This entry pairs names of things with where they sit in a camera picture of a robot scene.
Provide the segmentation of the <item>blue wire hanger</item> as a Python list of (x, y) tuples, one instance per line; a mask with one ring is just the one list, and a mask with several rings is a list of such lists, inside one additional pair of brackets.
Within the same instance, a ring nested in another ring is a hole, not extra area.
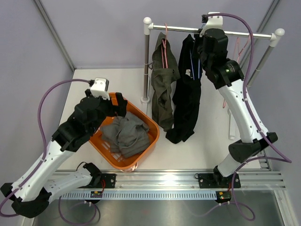
[(191, 63), (191, 70), (190, 72), (192, 73), (192, 78), (193, 80), (200, 80), (201, 78), (201, 64), (200, 64), (200, 59), (197, 57), (194, 57), (191, 50), (190, 50), (190, 63)]

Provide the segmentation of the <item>grey shorts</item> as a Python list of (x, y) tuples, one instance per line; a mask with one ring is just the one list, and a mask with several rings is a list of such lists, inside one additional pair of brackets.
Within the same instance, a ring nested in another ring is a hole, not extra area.
[(112, 123), (101, 126), (100, 131), (102, 140), (110, 144), (111, 152), (125, 158), (145, 151), (151, 144), (149, 126), (131, 112), (125, 117), (114, 117)]

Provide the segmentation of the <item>black shorts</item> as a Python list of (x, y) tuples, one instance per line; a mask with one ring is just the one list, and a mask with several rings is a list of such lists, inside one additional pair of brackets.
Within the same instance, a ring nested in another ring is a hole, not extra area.
[(190, 63), (190, 50), (193, 54), (194, 36), (188, 35), (182, 42), (178, 70), (180, 78), (176, 81), (173, 96), (174, 127), (166, 133), (166, 138), (173, 144), (187, 141), (193, 134), (198, 120), (201, 99), (201, 78), (193, 80)]

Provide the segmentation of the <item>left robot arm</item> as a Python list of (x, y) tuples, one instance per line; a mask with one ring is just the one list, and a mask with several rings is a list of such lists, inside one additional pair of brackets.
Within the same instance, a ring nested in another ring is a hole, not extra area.
[(0, 190), (6, 200), (11, 200), (15, 215), (34, 218), (59, 196), (82, 186), (97, 187), (101, 171), (87, 163), (82, 169), (69, 174), (65, 179), (50, 183), (48, 179), (68, 158), (88, 142), (107, 117), (125, 116), (127, 100), (116, 92), (117, 104), (111, 98), (87, 95), (75, 105), (74, 112), (62, 123), (33, 166), (18, 181), (4, 183)]

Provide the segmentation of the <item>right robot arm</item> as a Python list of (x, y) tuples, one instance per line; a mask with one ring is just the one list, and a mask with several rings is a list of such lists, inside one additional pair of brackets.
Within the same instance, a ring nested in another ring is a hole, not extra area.
[(240, 140), (228, 146), (229, 154), (213, 170), (213, 182), (227, 187), (235, 170), (278, 140), (261, 122), (248, 93), (244, 89), (244, 74), (239, 64), (228, 58), (228, 37), (222, 29), (202, 31), (197, 41), (197, 53), (207, 78), (225, 99), (235, 119)]

